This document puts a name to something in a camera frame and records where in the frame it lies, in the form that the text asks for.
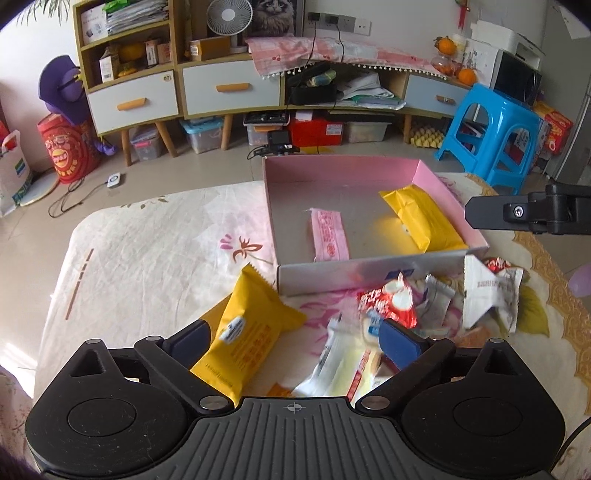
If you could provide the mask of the red snack packet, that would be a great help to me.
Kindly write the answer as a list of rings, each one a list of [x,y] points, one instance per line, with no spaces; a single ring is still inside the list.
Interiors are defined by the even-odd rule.
[[[414,292],[403,273],[381,288],[359,294],[358,308],[363,315],[378,322],[389,319],[408,329],[418,325]]]

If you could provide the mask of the white yellow cracker packet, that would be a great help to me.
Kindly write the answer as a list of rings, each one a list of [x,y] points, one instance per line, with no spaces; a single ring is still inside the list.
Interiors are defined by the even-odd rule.
[[[372,390],[382,352],[360,327],[332,317],[328,339],[314,370],[293,390],[294,397],[346,397],[352,405]]]

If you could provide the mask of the yellow snack bag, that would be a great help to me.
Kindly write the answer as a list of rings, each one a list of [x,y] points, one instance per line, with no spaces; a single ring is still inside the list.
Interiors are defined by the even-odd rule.
[[[393,191],[381,191],[380,196],[422,253],[468,248],[435,200],[419,186],[410,184]]]
[[[243,388],[280,335],[305,322],[307,316],[284,304],[273,286],[247,264],[221,314],[211,346],[190,372],[238,404]]]

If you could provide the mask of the white snack packet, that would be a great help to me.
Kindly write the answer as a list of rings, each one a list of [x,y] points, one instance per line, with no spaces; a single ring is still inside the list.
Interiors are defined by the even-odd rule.
[[[507,267],[499,259],[493,267],[491,270],[475,255],[464,257],[463,327],[472,329],[483,316],[494,310],[504,329],[514,333],[524,269]]]

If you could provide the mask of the blue plastic stool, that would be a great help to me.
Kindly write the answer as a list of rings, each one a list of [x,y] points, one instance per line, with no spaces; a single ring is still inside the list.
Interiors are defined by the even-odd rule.
[[[488,120],[480,136],[461,131],[466,114],[475,105],[485,110]],[[458,107],[435,158],[440,161],[449,153],[461,163],[465,172],[492,187],[509,188],[517,195],[533,165],[541,128],[542,119],[531,108],[477,83]],[[521,160],[515,161],[506,152],[506,146],[512,134],[523,132],[527,134],[525,151]]]

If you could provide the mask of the black microwave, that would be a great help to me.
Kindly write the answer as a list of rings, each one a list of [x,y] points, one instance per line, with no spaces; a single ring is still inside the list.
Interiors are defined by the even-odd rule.
[[[542,74],[515,55],[497,52],[490,87],[532,107],[538,97]]]

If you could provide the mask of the pink snack bar packet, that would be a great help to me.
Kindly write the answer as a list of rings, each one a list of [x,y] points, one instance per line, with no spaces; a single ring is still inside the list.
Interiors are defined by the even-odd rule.
[[[314,241],[315,262],[349,260],[349,246],[337,211],[311,208],[311,235]]]

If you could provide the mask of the pink cardboard box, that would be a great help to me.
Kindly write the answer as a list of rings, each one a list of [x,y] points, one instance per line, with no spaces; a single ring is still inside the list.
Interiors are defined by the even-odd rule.
[[[459,274],[464,257],[486,255],[483,234],[465,220],[464,206],[418,159],[384,156],[292,155],[263,161],[266,203],[276,253],[276,282],[286,296],[370,289],[394,273],[423,277]],[[394,211],[381,198],[415,184],[442,209],[466,249],[421,252]],[[338,212],[349,247],[346,261],[318,261],[311,233],[311,211]]]

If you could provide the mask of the clear storage bin blue lid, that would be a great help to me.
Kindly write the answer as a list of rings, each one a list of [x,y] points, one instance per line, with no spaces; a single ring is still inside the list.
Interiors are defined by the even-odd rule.
[[[195,154],[221,149],[222,117],[181,120],[180,125]]]

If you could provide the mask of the white shopping bag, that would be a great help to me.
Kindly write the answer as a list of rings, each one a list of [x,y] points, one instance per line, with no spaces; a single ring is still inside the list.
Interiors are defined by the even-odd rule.
[[[21,148],[21,133],[11,132],[1,145],[0,197],[1,216],[12,213],[27,194],[33,173]]]

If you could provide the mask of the wooden tv cabinet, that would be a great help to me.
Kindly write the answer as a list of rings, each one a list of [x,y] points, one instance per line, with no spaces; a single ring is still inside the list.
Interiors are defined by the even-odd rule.
[[[106,13],[100,1],[80,1],[72,7],[72,18],[80,62],[81,78],[90,115],[97,135],[117,132],[125,149],[130,147],[130,130],[153,124],[165,134],[165,122],[172,119],[197,119],[221,116],[223,148],[228,147],[231,121],[236,114],[266,110],[297,110],[298,104],[287,87],[300,72],[263,78],[257,73],[249,47],[245,53],[188,61],[185,23],[188,7],[184,1],[165,1],[158,21],[132,21],[129,29],[109,34],[92,33],[102,24]],[[100,57],[113,48],[127,44],[145,44],[150,39],[168,41],[170,58],[155,66],[143,65],[137,71],[102,78]],[[384,78],[402,81],[410,75],[446,79],[418,73],[376,70]]]

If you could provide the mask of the purple plush toy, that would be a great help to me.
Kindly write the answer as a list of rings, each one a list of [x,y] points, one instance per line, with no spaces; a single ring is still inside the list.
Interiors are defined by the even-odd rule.
[[[68,55],[52,59],[39,77],[38,97],[49,112],[81,126],[90,120],[90,109],[81,79],[81,69]]]

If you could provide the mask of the pink cloth on cabinet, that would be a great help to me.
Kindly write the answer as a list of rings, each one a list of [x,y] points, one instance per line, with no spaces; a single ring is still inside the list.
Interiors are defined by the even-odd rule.
[[[446,79],[428,61],[399,49],[335,38],[247,38],[257,73],[263,78],[300,72],[313,63],[355,65],[376,70],[418,73]]]

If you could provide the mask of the white desk fan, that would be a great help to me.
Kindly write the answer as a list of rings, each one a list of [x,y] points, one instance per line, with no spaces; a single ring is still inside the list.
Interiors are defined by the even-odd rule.
[[[207,27],[217,36],[228,37],[230,53],[245,53],[242,33],[252,22],[252,4],[247,0],[213,0],[206,10]]]

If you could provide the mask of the cat picture frame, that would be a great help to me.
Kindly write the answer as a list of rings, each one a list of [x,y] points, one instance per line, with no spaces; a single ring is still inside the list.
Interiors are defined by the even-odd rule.
[[[250,37],[301,36],[304,0],[256,0],[252,4]]]

